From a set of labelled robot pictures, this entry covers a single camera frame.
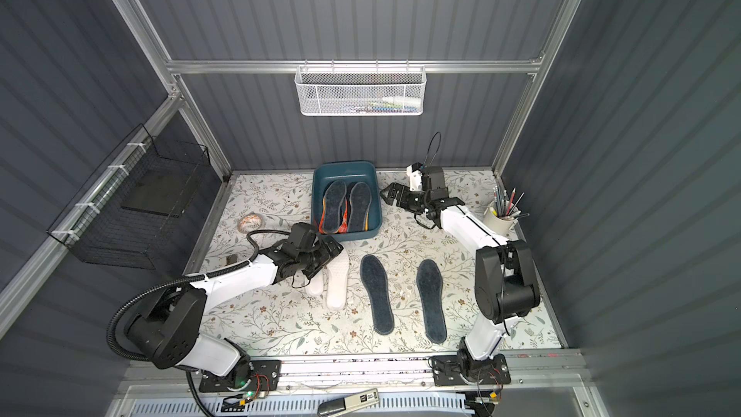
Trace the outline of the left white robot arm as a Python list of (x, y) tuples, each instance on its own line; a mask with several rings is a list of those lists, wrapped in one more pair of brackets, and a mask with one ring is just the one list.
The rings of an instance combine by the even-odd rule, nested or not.
[(249, 365), (249, 354), (202, 332), (204, 315), (297, 274), (311, 281), (345, 252), (341, 243), (309, 223), (294, 224), (289, 231), (250, 231), (245, 239), (252, 247), (246, 260), (156, 285), (125, 302), (106, 327), (112, 353), (160, 370), (200, 370), (221, 378), (237, 374)]

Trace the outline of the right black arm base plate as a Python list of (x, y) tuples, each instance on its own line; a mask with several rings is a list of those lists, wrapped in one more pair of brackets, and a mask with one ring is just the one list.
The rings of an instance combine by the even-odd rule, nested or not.
[(511, 384), (509, 365), (503, 354), (484, 360), (471, 359), (464, 353), (434, 355), (428, 359), (428, 366), (438, 387)]

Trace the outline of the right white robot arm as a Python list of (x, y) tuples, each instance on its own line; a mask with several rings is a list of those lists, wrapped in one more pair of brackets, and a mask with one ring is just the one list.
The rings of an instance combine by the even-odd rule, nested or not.
[(477, 366), (492, 359), (509, 322), (524, 318), (540, 305), (540, 283), (530, 247), (489, 229), (453, 197), (440, 167), (414, 163), (407, 168), (408, 185), (391, 183), (380, 198), (416, 216), (424, 216), (453, 236), (475, 257), (474, 295), (480, 314), (462, 339), (460, 356)]

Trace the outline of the dark grey fleece insole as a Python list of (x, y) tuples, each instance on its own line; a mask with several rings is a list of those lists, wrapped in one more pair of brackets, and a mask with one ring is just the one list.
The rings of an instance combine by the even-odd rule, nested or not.
[(366, 183), (355, 183), (349, 192), (349, 221), (347, 231), (360, 233), (369, 229), (372, 193)]
[(387, 272), (374, 255), (365, 255), (360, 264), (360, 279), (370, 299), (374, 331), (382, 336), (395, 329), (395, 320), (389, 295)]
[(423, 260), (416, 276), (417, 289), (422, 305), (426, 337), (430, 343), (443, 344), (448, 337), (442, 305), (443, 277), (433, 260)]
[(326, 235), (337, 234), (345, 216), (349, 218), (347, 184), (344, 181), (334, 181), (326, 188), (322, 198), (320, 231)]

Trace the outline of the white insole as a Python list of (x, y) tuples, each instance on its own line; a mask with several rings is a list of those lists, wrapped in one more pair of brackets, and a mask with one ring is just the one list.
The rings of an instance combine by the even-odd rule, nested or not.
[(343, 250), (326, 267), (326, 305), (331, 311), (340, 311), (347, 303), (347, 280), (349, 279), (349, 253)]
[(324, 274), (319, 273), (313, 277), (305, 287), (305, 291), (309, 297), (320, 297), (324, 291)]

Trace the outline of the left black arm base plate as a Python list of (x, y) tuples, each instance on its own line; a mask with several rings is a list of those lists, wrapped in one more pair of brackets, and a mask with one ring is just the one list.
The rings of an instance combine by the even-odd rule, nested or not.
[(239, 361), (227, 376), (204, 373), (201, 393), (268, 393), (277, 389), (283, 363), (280, 360)]

